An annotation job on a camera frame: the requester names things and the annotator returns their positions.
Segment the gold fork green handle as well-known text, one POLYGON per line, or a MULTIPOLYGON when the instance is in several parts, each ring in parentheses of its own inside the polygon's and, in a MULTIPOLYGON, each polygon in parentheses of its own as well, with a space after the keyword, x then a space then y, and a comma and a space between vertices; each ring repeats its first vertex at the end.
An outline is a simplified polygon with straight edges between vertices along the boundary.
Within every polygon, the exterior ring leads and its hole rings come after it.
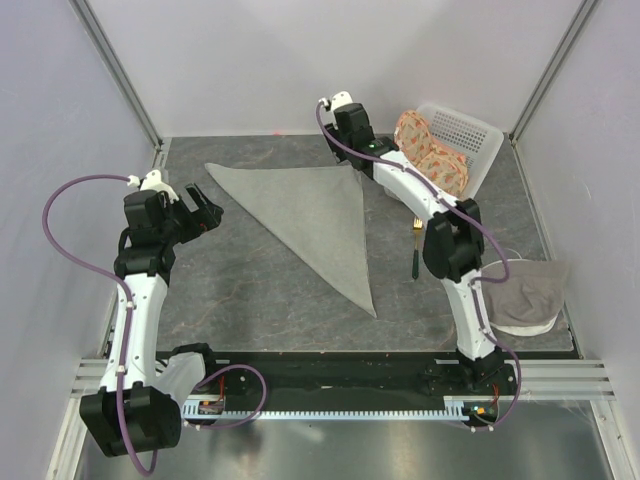
POLYGON ((419 278, 419 270, 420 270, 420 242, 423 232, 423 221, 415 217, 413 220, 412 231, 414 234, 414 250, 412 257, 412 269, 411 276, 413 280, 417 280, 419 278))

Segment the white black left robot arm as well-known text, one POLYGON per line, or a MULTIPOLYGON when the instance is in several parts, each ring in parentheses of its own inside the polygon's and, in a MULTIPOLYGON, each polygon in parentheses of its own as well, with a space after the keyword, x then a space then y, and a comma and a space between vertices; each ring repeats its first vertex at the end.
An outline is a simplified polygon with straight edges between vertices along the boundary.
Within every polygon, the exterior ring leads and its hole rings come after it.
POLYGON ((207 345, 173 351, 167 367, 156 370, 160 313, 167 296, 174 248, 217 228, 224 213, 194 183, 186 191, 196 208, 167 189, 127 195, 114 274, 118 309, 113 344, 96 393, 82 398, 80 416, 107 457, 150 452, 177 445, 181 409, 195 390, 208 393, 219 369, 206 358, 207 345))

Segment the floral patterned cloth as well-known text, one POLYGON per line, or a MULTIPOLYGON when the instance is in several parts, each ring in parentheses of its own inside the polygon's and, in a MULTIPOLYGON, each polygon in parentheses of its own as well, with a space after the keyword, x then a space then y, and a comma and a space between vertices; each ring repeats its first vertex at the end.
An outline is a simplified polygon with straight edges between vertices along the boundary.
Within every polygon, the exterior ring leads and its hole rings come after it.
POLYGON ((438 140, 422 114, 405 111, 396 123, 394 142, 432 183, 450 195, 462 197, 469 181, 466 156, 438 140))

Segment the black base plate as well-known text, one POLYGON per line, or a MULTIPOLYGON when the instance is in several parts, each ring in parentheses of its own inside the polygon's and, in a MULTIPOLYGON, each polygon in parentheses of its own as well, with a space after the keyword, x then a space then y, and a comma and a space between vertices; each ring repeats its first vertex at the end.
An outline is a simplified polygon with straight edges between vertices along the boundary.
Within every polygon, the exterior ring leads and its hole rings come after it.
POLYGON ((370 387, 429 396, 505 397, 518 387, 518 374, 501 350, 485 359, 466 360, 459 352, 214 352, 206 344, 192 344, 159 357, 167 360, 179 353, 202 354, 208 375, 226 365, 252 366, 270 390, 370 387))

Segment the white plastic basket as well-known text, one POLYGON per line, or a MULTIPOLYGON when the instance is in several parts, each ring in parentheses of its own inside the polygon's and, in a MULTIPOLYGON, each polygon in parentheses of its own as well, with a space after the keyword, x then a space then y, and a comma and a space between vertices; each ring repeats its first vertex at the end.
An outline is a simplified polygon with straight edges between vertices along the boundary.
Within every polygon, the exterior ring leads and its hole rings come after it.
POLYGON ((500 150, 503 133, 474 117, 435 104, 425 104, 415 111, 429 121, 438 140, 466 156, 469 181, 459 199, 475 196, 500 150))

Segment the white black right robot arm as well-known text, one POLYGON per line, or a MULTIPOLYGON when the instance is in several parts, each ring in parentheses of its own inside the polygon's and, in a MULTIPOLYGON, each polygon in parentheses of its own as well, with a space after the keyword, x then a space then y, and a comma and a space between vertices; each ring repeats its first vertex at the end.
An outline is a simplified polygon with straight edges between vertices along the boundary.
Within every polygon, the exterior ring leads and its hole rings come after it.
POLYGON ((411 164, 389 137, 376 137, 360 103, 321 99, 316 120, 340 161, 389 190, 426 227, 422 259, 442 282, 453 313, 459 366, 455 376, 467 392, 483 392, 503 365, 482 294, 482 255, 488 233, 472 200, 460 201, 411 164))

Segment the grey cloth napkin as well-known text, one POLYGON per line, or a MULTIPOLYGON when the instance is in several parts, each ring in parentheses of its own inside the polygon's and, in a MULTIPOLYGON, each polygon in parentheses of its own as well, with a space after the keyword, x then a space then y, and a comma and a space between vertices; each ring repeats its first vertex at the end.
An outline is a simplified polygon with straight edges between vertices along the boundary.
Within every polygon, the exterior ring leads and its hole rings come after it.
POLYGON ((377 316, 369 282, 362 182, 354 169, 237 169, 214 163, 205 168, 326 283, 377 316))

